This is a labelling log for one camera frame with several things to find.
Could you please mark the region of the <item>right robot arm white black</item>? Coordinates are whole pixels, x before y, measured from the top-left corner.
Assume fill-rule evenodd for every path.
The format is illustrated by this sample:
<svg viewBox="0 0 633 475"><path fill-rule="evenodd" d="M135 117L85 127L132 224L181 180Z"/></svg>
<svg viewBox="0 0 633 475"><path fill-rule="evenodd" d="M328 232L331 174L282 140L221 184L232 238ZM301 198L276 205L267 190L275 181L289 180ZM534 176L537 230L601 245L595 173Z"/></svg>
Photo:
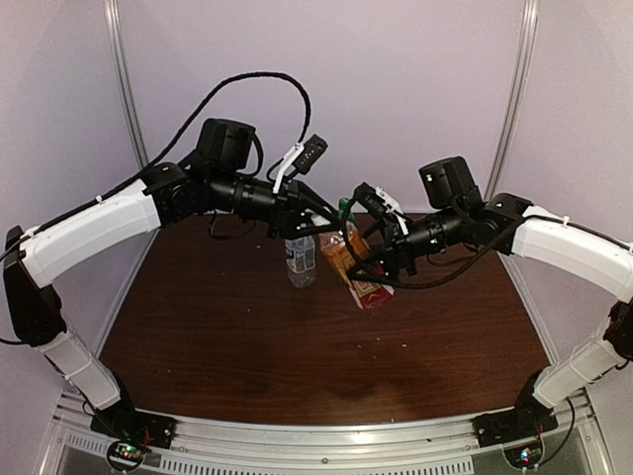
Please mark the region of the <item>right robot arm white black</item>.
<svg viewBox="0 0 633 475"><path fill-rule="evenodd" d="M371 254L354 254L347 275L410 290L434 288L457 278L491 250L549 264L607 291L616 302L608 321L565 359L539 371L526 384L507 415L513 435L530 435L568 396L632 359L632 246L567 217L558 217L531 201L501 193L489 201L461 156L444 158L418 171L433 213L409 220L380 187L359 185L351 198L375 219L382 245ZM416 261L455 244L475 254L452 273L431 282L406 284L401 272L414 275Z"/></svg>

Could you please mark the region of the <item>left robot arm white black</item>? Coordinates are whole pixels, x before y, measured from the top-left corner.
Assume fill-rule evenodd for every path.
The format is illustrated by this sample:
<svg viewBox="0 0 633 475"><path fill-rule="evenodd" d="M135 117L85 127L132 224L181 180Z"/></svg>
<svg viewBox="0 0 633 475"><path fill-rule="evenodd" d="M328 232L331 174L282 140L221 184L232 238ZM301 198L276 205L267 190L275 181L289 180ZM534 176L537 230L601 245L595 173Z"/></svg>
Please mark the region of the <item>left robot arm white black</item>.
<svg viewBox="0 0 633 475"><path fill-rule="evenodd" d="M325 153L326 141L313 135L292 145L272 182L242 171L250 152L260 148L254 127L208 119L196 146L179 162L150 165L65 218L28 231L15 227L7 234L3 280L17 339L60 370L121 439L139 434L141 416L123 384L63 319L53 281L125 240L212 211L265 223L270 238L336 230L333 208L291 177L311 170Z"/></svg>

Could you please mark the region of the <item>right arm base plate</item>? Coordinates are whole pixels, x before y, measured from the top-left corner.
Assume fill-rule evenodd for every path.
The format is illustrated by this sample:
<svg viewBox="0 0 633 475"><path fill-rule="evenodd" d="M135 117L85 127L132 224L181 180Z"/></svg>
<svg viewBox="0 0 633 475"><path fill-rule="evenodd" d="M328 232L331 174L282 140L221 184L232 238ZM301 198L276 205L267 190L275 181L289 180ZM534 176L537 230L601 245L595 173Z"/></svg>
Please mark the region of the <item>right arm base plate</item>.
<svg viewBox="0 0 633 475"><path fill-rule="evenodd" d="M540 405L515 406L497 413L481 414L473 420L481 448L536 437L558 426L553 411Z"/></svg>

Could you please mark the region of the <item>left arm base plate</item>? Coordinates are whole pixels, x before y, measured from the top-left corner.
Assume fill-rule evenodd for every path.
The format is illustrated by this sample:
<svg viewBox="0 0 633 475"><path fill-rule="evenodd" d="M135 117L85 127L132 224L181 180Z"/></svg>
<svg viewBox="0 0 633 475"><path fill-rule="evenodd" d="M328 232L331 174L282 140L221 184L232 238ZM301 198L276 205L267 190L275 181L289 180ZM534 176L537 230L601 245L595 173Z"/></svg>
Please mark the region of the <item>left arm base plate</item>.
<svg viewBox="0 0 633 475"><path fill-rule="evenodd" d="M143 447L169 449L175 432L173 418L124 406L96 410L90 429Z"/></svg>

